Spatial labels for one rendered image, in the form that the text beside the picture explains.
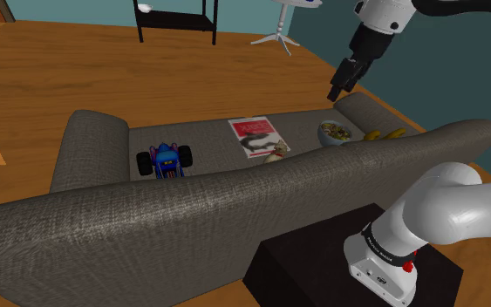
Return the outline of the red and white magazine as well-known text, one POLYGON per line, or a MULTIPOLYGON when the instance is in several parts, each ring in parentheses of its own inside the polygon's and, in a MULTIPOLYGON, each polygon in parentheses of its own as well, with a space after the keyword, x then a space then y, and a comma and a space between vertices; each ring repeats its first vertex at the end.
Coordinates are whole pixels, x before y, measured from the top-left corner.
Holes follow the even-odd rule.
POLYGON ((287 142, 266 116, 229 119, 228 123, 249 159, 273 153, 279 141, 290 151, 287 142))

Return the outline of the beige animal figure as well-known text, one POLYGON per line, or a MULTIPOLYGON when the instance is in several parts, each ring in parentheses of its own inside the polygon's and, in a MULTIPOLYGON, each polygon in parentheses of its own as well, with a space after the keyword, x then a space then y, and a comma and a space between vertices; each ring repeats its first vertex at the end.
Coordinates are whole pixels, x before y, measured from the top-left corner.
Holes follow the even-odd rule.
POLYGON ((263 160, 263 164, 282 160, 286 153, 288 153, 288 146, 283 140, 279 140, 274 145, 274 150, 263 160))

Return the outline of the white round pedestal table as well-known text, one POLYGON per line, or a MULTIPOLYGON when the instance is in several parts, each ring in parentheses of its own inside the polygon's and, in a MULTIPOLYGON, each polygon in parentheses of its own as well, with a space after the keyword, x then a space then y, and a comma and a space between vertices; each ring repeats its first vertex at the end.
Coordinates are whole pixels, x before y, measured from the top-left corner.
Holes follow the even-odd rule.
POLYGON ((281 10, 280 10, 280 15, 276 27, 276 32, 271 33, 268 36, 265 36, 261 39, 258 39, 256 41, 251 42, 251 45, 254 44, 261 44, 265 43, 268 41, 277 41, 282 45, 286 53, 290 56, 291 52, 289 51, 287 44, 293 44, 295 46, 299 46, 299 43, 294 42, 292 39, 286 37, 283 35, 283 27, 284 27, 284 22, 285 18, 287 15, 288 8, 290 6, 294 7, 300 7, 300 8, 308 8, 308 9, 315 9, 318 8, 320 5, 323 4, 322 0, 272 0, 273 2, 280 3, 282 5, 281 10))

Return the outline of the grey bowl with food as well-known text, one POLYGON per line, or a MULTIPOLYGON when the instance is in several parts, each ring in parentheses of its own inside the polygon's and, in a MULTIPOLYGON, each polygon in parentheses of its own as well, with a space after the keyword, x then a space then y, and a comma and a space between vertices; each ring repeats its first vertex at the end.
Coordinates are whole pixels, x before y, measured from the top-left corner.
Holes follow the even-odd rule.
POLYGON ((317 129, 317 138, 322 147, 340 146, 351 140, 351 131, 334 120, 321 122, 317 129))

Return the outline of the black shelf rack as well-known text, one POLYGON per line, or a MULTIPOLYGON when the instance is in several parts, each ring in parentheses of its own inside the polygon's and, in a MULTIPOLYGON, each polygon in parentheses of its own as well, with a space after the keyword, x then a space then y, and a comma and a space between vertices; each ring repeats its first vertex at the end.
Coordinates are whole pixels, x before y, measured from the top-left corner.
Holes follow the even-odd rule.
POLYGON ((143 43, 143 28, 210 31, 216 45, 219 0, 213 3, 213 19, 207 16, 207 0, 201 0, 201 14, 153 10, 149 4, 132 0, 139 42, 143 43))

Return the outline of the black robot stand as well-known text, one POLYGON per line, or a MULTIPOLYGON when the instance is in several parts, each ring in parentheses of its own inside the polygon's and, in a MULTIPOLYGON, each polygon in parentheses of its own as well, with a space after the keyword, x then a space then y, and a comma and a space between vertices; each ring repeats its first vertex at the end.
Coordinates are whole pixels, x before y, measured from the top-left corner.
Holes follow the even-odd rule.
MULTIPOLYGON (((344 240, 384 210, 373 203, 260 243, 242 279, 261 307, 392 307, 351 276, 344 240)), ((409 307, 454 307, 463 269, 430 245, 419 250, 409 307)))

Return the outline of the grey fabric sofa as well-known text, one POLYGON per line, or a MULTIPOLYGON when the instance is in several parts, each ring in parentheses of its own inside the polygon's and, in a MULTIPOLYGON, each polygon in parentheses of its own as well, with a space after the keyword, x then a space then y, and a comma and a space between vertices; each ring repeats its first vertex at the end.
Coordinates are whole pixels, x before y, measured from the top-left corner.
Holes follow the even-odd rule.
POLYGON ((168 307, 242 278, 259 243, 369 203, 396 201, 424 172, 491 147, 491 120, 421 133, 363 93, 269 121, 290 147, 249 159, 226 119, 131 128, 77 110, 48 194, 0 204, 0 295, 19 307, 168 307), (321 122, 351 140, 322 147, 321 122), (363 140, 405 128, 390 140, 363 140), (189 146, 185 176, 141 176, 136 154, 189 146))

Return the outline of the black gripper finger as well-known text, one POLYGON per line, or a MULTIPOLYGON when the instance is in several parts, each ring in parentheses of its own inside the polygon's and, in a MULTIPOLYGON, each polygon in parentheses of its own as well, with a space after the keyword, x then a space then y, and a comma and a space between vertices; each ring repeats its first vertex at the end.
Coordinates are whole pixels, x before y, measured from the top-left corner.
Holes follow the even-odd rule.
POLYGON ((364 62, 364 64, 361 66, 361 68, 358 70, 358 72, 356 73, 356 75, 353 77, 353 80, 352 80, 352 86, 355 86, 357 84, 357 82, 362 78, 364 77, 364 75, 368 72, 368 70, 370 69, 371 65, 372 65, 373 61, 368 61, 368 62, 364 62))
POLYGON ((344 58, 331 79, 331 89, 327 95, 329 101, 335 102, 342 91, 351 92, 356 84, 358 61, 344 58))

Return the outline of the yellow banana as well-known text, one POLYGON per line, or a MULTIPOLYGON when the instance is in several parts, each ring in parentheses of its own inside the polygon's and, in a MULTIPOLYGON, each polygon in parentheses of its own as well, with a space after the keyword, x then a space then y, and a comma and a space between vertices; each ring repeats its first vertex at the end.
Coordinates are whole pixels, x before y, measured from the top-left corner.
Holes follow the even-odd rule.
POLYGON ((399 138, 399 137, 403 136, 405 133, 406 133, 405 128, 399 128, 399 129, 396 129, 396 130, 388 133, 384 137, 380 137, 380 135, 381 135, 380 131, 374 130, 374 131, 367 133, 364 136, 363 140, 390 140, 390 139, 399 138))

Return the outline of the blue toy monster truck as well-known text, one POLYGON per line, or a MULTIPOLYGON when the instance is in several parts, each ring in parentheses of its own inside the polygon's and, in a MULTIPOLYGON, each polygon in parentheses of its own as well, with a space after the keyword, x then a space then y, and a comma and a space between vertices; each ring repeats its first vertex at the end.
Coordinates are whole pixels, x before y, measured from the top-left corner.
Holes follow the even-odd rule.
POLYGON ((167 179, 184 177, 183 169, 191 167, 194 161, 189 146, 162 142, 158 147, 150 147, 148 152, 137 153, 136 162, 141 176, 155 174, 157 179, 167 179))

